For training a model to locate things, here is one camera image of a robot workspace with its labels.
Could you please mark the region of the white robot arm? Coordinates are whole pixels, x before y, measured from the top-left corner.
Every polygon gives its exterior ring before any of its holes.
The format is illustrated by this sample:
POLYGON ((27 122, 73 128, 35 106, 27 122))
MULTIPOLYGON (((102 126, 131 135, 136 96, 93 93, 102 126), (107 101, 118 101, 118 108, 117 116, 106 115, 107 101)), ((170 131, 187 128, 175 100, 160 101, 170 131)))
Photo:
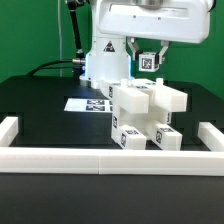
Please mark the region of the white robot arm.
POLYGON ((209 35, 210 12, 216 0, 65 0, 72 24, 76 10, 90 4, 92 46, 81 47, 75 31, 77 57, 85 71, 80 81, 94 89, 100 82, 131 79, 131 62, 155 72, 172 42, 201 43, 209 35))

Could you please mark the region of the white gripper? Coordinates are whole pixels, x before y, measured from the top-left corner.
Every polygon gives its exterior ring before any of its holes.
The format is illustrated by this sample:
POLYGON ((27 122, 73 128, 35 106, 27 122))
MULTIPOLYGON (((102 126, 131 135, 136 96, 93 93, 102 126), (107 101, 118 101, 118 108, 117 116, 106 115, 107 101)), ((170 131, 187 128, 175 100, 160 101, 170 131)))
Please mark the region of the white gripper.
POLYGON ((137 0, 97 0, 100 32, 127 36, 132 59, 142 53, 134 37, 162 40, 157 64, 162 64, 170 41, 201 43, 209 35, 212 0, 162 0, 158 7, 137 0))

